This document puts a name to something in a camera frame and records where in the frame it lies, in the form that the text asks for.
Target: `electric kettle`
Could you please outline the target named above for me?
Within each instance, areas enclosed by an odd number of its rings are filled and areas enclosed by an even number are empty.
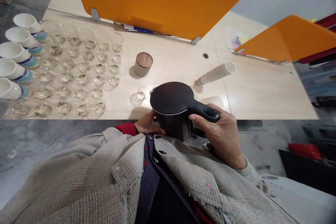
[[[189,115],[198,114],[213,123],[219,118],[217,110],[196,101],[192,89],[181,82],[167,82],[153,89],[150,105],[166,134],[182,142],[190,137],[205,137],[204,131],[188,119]]]

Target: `hand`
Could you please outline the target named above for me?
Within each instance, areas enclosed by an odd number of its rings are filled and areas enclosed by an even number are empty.
[[[139,121],[137,121],[134,126],[137,128],[139,133],[149,134],[149,133],[159,133],[166,134],[165,131],[154,125],[154,110],[151,110],[149,113],[144,114]]]
[[[246,166],[246,159],[240,150],[236,118],[212,103],[207,106],[219,112],[217,122],[209,122],[196,114],[191,114],[189,119],[205,132],[219,159],[233,169],[243,169]]]

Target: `kettle button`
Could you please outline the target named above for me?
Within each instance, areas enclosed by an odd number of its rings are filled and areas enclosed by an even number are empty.
[[[216,116],[216,111],[213,110],[212,108],[205,108],[204,110],[204,113],[207,114],[208,116],[211,116],[211,117],[214,117]]]

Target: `kettle lid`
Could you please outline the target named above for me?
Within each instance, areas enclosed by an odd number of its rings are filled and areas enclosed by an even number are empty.
[[[197,101],[193,90],[182,82],[167,82],[156,87],[150,96],[150,105],[160,113],[174,115],[191,109]]]

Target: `white mug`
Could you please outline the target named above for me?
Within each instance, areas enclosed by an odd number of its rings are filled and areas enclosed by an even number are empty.
[[[14,23],[22,28],[27,29],[33,37],[35,37],[38,41],[41,41],[42,43],[47,39],[48,35],[44,32],[42,29],[42,26],[37,22],[36,18],[34,16],[27,14],[27,13],[21,13],[17,14],[13,18]]]
[[[19,65],[28,69],[36,69],[40,66],[37,59],[18,43],[5,42],[0,44],[0,56],[12,59]]]
[[[0,77],[7,78],[19,84],[33,82],[33,73],[23,66],[16,64],[14,60],[0,59]]]
[[[31,53],[38,54],[43,51],[41,44],[34,39],[34,37],[25,28],[10,28],[6,31],[5,35],[8,40],[19,43],[23,46],[23,48],[28,49]]]
[[[30,90],[6,78],[0,78],[0,98],[17,100],[27,97]]]

